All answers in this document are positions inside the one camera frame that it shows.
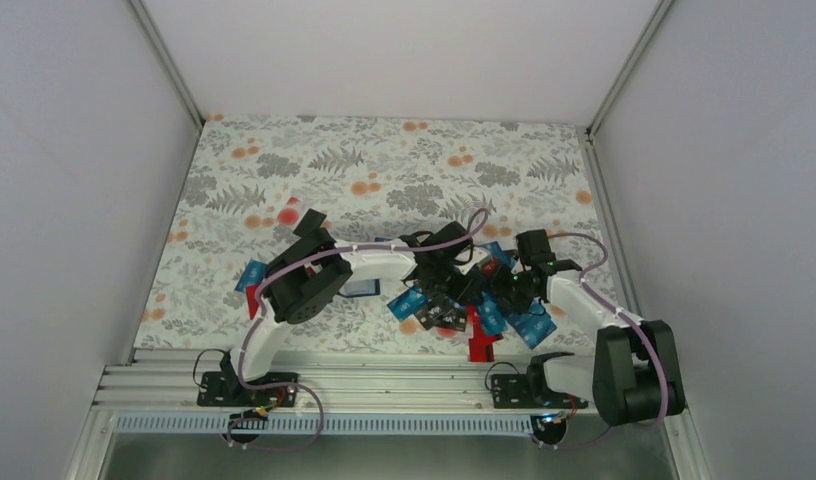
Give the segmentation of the navy blue card holder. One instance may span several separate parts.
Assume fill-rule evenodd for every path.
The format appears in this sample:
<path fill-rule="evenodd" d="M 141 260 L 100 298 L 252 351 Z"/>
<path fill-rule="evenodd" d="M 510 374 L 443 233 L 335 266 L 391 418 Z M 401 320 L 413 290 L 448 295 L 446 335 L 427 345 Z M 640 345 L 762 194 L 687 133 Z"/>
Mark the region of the navy blue card holder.
<path fill-rule="evenodd" d="M 349 299 L 375 297 L 380 294 L 381 287 L 378 279 L 350 280 L 338 290 L 339 296 Z"/>

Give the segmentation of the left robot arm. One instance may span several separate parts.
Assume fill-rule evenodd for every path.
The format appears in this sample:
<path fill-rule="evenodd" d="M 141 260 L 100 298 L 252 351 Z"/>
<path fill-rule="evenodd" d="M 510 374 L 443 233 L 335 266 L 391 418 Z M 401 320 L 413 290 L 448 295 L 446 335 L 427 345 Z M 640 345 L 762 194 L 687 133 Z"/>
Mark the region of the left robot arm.
<path fill-rule="evenodd" d="M 318 316 L 348 284 L 417 281 L 425 290 L 458 300 L 449 285 L 462 278 L 463 255 L 482 226 L 472 219 L 427 236 L 361 243 L 338 240 L 319 223 L 298 226 L 296 242 L 266 264 L 249 293 L 257 306 L 254 322 L 220 362 L 220 396 L 247 405 L 262 390 L 296 388 L 290 377 L 269 378 L 273 360 L 293 327 Z"/>

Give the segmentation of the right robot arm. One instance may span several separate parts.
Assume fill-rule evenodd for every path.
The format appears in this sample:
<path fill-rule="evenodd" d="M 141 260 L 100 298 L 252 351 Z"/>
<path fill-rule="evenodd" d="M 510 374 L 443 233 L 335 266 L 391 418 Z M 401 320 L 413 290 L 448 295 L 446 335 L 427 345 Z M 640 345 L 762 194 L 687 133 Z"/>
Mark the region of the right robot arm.
<path fill-rule="evenodd" d="M 549 407 L 567 394 L 593 405 L 610 426 L 659 423 L 683 413 L 687 402 L 671 327 L 603 296 L 587 282 L 590 270 L 558 258 L 549 239 L 542 230 L 517 235 L 522 269 L 497 267 L 490 290 L 504 313 L 530 318 L 536 301 L 559 308 L 594 341 L 595 350 L 533 357 L 519 379 L 525 397 L 504 394 L 502 401 Z"/>

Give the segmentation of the blue card pile centre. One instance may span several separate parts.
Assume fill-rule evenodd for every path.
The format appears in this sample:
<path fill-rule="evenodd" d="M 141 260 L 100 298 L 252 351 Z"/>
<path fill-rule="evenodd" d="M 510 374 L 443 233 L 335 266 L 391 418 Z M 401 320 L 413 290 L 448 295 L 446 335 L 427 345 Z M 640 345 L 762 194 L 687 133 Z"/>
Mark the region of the blue card pile centre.
<path fill-rule="evenodd" d="M 488 336 L 501 335 L 507 329 L 507 323 L 492 295 L 483 294 L 482 302 L 477 307 L 480 325 Z"/>

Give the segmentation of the blue card pile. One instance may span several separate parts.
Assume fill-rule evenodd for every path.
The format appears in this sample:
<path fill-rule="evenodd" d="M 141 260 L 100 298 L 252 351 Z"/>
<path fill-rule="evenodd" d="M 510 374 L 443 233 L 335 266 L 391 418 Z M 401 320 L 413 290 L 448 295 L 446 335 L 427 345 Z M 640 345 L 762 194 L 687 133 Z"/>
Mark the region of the blue card pile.
<path fill-rule="evenodd" d="M 507 329 L 507 323 L 492 295 L 483 294 L 482 302 L 477 307 L 480 325 L 488 336 L 501 335 Z"/>
<path fill-rule="evenodd" d="M 428 303 L 428 297 L 418 288 L 410 287 L 387 303 L 391 314 L 399 321 L 405 321 Z"/>
<path fill-rule="evenodd" d="M 546 308 L 535 302 L 525 313 L 512 313 L 506 318 L 508 324 L 530 349 L 535 349 L 557 329 Z"/>

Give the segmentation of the blue card pile right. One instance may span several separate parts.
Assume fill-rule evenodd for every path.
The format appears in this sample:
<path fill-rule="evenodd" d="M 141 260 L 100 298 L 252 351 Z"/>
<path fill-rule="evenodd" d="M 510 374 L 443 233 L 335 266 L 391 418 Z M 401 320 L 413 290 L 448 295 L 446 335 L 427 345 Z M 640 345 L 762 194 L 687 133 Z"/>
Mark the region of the blue card pile right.
<path fill-rule="evenodd" d="M 508 324 L 530 349 L 535 349 L 557 329 L 546 308 L 535 302 L 525 313 L 512 313 L 506 318 Z"/>

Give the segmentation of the black visa card pile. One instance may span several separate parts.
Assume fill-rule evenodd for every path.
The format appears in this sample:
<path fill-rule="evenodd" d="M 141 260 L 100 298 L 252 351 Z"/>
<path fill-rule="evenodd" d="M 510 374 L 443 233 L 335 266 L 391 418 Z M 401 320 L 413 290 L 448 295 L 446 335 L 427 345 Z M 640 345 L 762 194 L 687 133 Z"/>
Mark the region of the black visa card pile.
<path fill-rule="evenodd" d="M 465 332 L 467 328 L 466 313 L 445 298 L 431 300 L 415 313 L 415 317 L 425 330 L 443 328 Z"/>

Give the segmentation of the blue card pile left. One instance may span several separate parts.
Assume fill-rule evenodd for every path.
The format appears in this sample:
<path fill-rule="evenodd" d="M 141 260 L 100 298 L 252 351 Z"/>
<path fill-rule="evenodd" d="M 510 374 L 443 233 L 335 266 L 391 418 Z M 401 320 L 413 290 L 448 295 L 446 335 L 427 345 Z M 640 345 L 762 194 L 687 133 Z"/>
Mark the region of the blue card pile left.
<path fill-rule="evenodd" d="M 428 297 L 418 288 L 410 287 L 387 303 L 391 314 L 399 321 L 405 321 L 428 303 Z"/>

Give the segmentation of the red card pile bottom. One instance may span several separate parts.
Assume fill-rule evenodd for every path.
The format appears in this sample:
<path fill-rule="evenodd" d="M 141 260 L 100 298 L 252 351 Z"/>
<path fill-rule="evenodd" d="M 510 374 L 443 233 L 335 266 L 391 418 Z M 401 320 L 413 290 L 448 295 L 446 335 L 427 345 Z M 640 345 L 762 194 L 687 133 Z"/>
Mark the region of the red card pile bottom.
<path fill-rule="evenodd" d="M 468 341 L 469 361 L 473 363 L 493 363 L 495 361 L 494 344 L 503 339 L 502 334 L 487 334 L 481 324 L 478 309 L 466 307 L 467 320 L 472 326 L 472 336 Z"/>

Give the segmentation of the black card upper left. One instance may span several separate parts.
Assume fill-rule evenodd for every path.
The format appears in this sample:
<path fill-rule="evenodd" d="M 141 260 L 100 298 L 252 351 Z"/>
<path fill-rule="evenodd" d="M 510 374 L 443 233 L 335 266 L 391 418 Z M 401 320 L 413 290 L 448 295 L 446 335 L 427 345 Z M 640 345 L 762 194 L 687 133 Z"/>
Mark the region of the black card upper left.
<path fill-rule="evenodd" d="M 303 237 L 313 230 L 320 228 L 325 220 L 327 219 L 327 215 L 317 211 L 315 209 L 307 209 L 305 213 L 301 216 L 299 221 L 297 222 L 293 233 L 298 237 Z"/>

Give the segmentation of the red card left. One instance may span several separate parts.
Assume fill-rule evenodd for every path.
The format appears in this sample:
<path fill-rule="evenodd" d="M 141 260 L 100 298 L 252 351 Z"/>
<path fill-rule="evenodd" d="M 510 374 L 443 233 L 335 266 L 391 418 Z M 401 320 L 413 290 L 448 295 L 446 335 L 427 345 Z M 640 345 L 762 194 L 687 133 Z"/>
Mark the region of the red card left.
<path fill-rule="evenodd" d="M 249 318 L 254 320 L 259 313 L 259 302 L 256 298 L 257 285 L 252 284 L 246 287 L 245 294 L 247 299 Z"/>

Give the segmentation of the floral patterned table mat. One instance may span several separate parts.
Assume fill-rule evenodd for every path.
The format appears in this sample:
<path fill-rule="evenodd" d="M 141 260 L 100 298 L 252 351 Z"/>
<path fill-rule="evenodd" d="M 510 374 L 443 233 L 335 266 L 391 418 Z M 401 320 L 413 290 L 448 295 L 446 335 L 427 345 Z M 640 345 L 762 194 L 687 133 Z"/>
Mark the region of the floral patterned table mat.
<path fill-rule="evenodd" d="M 139 348 L 230 348 L 250 318 L 236 283 L 294 240 L 287 202 L 326 215 L 336 238 L 370 241 L 490 213 L 483 243 L 544 229 L 554 251 L 599 262 L 595 197 L 576 129 L 562 124 L 214 115 L 205 124 L 136 335 Z"/>

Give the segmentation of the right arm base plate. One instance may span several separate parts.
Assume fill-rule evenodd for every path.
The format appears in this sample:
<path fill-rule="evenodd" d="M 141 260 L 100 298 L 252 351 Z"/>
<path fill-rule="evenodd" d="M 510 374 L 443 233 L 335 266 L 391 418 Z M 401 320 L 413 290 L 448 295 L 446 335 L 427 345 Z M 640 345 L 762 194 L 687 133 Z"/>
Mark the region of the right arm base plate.
<path fill-rule="evenodd" d="M 586 409 L 589 403 L 570 394 L 534 386 L 525 374 L 492 374 L 487 381 L 496 409 Z"/>

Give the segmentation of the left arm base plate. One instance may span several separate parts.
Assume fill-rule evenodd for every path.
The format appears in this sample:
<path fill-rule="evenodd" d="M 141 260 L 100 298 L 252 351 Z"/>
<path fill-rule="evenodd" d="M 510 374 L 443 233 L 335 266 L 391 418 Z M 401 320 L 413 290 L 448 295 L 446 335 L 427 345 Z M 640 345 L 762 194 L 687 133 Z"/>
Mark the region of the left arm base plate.
<path fill-rule="evenodd" d="M 219 371 L 205 372 L 199 383 L 200 392 L 196 403 L 200 407 L 293 407 L 296 388 L 288 382 L 296 382 L 297 373 L 271 372 L 255 380 L 255 385 L 282 383 L 272 389 L 252 390 L 240 385 L 236 376 Z"/>

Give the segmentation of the aluminium rail frame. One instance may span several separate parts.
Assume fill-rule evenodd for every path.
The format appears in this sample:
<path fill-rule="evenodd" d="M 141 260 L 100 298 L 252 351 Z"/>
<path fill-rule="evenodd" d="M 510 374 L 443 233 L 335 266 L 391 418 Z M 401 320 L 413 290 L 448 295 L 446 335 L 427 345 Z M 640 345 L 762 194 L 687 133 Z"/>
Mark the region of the aluminium rail frame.
<path fill-rule="evenodd" d="M 194 410 L 192 378 L 218 368 L 221 354 L 196 350 L 138 349 L 128 365 L 107 366 L 92 404 L 124 410 Z M 484 381 L 489 369 L 458 355 L 361 354 L 283 351 L 280 372 L 295 372 L 310 393 L 294 410 L 313 413 L 485 414 L 494 410 Z"/>

